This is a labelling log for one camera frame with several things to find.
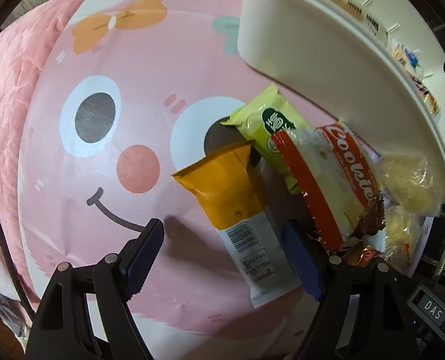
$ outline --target cartoon face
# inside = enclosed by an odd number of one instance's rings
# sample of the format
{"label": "cartoon face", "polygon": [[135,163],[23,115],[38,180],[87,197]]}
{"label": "cartoon face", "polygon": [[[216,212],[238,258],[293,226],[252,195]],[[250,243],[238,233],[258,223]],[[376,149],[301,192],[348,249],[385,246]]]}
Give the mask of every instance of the cartoon face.
{"label": "cartoon face", "polygon": [[[46,276],[118,252],[159,218],[164,244],[131,311],[222,338],[270,332],[301,295],[254,309],[216,229],[171,177],[271,82],[237,54],[241,3],[126,0],[66,28],[32,99],[19,169],[21,227]],[[310,123],[331,121],[282,92]]]}

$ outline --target pink blanket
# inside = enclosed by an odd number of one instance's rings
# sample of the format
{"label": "pink blanket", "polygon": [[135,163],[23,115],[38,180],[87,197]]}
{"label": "pink blanket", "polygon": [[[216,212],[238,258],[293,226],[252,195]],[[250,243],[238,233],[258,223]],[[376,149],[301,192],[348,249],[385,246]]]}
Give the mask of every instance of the pink blanket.
{"label": "pink blanket", "polygon": [[83,1],[50,0],[0,33],[0,220],[17,270],[29,287],[32,283],[17,207],[21,135],[41,70],[68,20]]}

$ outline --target green snack package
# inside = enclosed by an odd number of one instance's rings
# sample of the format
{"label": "green snack package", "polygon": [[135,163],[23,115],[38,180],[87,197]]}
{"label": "green snack package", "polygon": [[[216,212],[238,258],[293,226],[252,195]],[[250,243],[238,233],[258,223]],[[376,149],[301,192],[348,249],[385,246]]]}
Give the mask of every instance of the green snack package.
{"label": "green snack package", "polygon": [[269,85],[255,99],[234,111],[229,120],[221,124],[235,126],[244,138],[253,140],[254,147],[260,155],[284,176],[289,192],[293,195],[300,192],[271,135],[280,130],[308,128],[310,125],[296,108],[279,94],[276,84]]}

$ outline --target orange bow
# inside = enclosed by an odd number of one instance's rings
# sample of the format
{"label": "orange bow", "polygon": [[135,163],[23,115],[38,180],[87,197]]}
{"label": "orange bow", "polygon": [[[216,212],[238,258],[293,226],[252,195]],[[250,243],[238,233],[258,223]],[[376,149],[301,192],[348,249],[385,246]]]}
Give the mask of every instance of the orange bow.
{"label": "orange bow", "polygon": [[162,0],[139,0],[115,16],[96,13],[81,20],[73,28],[74,52],[82,54],[94,47],[112,28],[135,30],[153,26],[164,19],[167,8]]}

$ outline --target white plastic tray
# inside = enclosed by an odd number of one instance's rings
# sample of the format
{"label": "white plastic tray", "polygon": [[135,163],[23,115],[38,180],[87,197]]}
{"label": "white plastic tray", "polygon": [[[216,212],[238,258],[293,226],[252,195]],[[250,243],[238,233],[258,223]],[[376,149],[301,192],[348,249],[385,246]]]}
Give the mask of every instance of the white plastic tray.
{"label": "white plastic tray", "polygon": [[398,39],[421,50],[432,74],[424,83],[441,105],[439,127],[385,47],[329,0],[243,0],[238,49],[251,67],[346,121],[380,154],[423,153],[445,183],[444,52],[408,0],[374,0],[368,9],[387,28],[399,23]]}

